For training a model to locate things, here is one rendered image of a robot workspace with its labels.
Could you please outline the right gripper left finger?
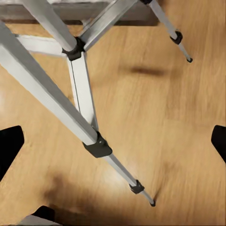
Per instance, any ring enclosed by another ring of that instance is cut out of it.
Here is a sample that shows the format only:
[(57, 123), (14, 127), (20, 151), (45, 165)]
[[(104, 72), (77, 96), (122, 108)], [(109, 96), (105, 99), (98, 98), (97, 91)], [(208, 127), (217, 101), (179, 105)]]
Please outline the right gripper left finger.
[(24, 144), (20, 125), (0, 130), (0, 182)]

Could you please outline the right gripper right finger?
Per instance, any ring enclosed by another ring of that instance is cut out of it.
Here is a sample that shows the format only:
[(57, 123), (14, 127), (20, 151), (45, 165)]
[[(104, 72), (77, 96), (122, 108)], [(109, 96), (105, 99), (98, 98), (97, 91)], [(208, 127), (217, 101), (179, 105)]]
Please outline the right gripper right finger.
[(216, 125), (212, 132), (211, 142), (226, 163), (226, 127)]

